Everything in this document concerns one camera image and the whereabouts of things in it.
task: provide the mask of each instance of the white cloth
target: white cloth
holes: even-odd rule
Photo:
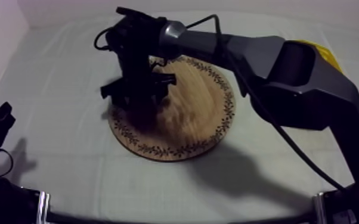
[[[210,13],[156,15],[190,24]],[[359,87],[359,33],[267,15],[216,13],[223,33],[279,35],[328,47]],[[236,115],[211,153],[158,163],[124,149],[103,119],[108,100],[99,93],[100,86],[120,76],[117,57],[92,46],[96,34],[118,19],[33,29],[20,44],[0,82],[0,105],[10,102],[17,118],[4,144],[16,158],[13,182],[49,192],[54,211],[160,223],[292,216],[310,206],[311,196],[332,189],[254,112],[226,70]],[[213,32],[213,22],[195,29]],[[343,185],[353,182],[328,129],[286,130],[331,177]],[[0,166],[5,161],[0,155]]]

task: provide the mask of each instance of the engraved wood pattern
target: engraved wood pattern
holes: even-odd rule
[[[153,113],[112,107],[109,123],[115,137],[133,153],[157,161],[185,160],[213,148],[230,128],[235,111],[224,75],[186,56],[157,70],[175,73],[177,85],[169,86],[169,95]]]

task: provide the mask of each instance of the black cable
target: black cable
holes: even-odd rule
[[[191,28],[193,26],[196,26],[200,23],[203,23],[211,18],[215,19],[215,25],[216,25],[216,33],[221,36],[221,29],[220,29],[220,22],[217,15],[210,15],[209,17],[206,17],[202,20],[199,20],[195,23],[192,23],[191,25],[188,25],[187,28]],[[221,45],[224,46],[224,43],[222,41],[222,38],[218,39],[221,41]],[[316,164],[313,163],[312,160],[298,147],[298,145],[295,143],[295,141],[292,140],[292,138],[287,134],[287,132],[277,123],[277,121],[274,119],[274,117],[271,115],[271,113],[265,108],[263,103],[260,101],[257,94],[254,92],[254,90],[249,86],[247,80],[241,75],[241,72],[233,59],[231,53],[227,48],[222,48],[226,54],[227,59],[229,60],[231,67],[233,68],[233,72],[235,75],[242,79],[243,83],[245,84],[245,88],[247,92],[250,95],[250,98],[254,100],[257,105],[261,108],[262,112],[267,117],[267,120],[271,125],[275,128],[275,130],[283,137],[283,139],[289,144],[289,146],[294,150],[295,153],[313,170],[315,171],[320,177],[322,177],[325,181],[327,181],[329,184],[333,185],[336,189],[340,190],[341,192],[345,192],[345,188],[337,183],[334,179],[332,179],[329,175],[324,173]]]
[[[5,173],[0,175],[0,178],[2,178],[3,176],[9,174],[13,170],[14,159],[13,159],[12,155],[7,150],[0,148],[0,152],[6,153],[8,155],[8,158],[10,159],[10,168]]]
[[[102,32],[100,32],[100,33],[96,36],[95,40],[93,41],[93,46],[94,46],[96,49],[98,49],[99,51],[108,51],[108,50],[109,50],[109,46],[98,46],[98,45],[97,45],[97,42],[99,41],[99,38],[101,37],[101,35],[107,33],[107,32],[108,32],[109,30],[111,30],[111,29],[112,29],[112,27],[109,27],[109,28],[107,28],[107,29],[104,29]]]

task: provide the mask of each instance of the wood grain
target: wood grain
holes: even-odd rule
[[[128,150],[157,161],[179,161],[213,148],[233,121],[235,100],[226,78],[212,65],[181,56],[158,67],[175,73],[177,85],[152,110],[112,107],[110,127]]]

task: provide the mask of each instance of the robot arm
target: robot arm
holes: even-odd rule
[[[330,127],[359,185],[359,92],[317,49],[278,36],[247,38],[223,35],[243,77],[236,77],[245,97],[245,83],[282,126],[323,130]],[[160,33],[156,56],[173,59],[181,54],[231,70],[216,34],[189,31],[168,21]],[[256,112],[267,119],[252,101]]]

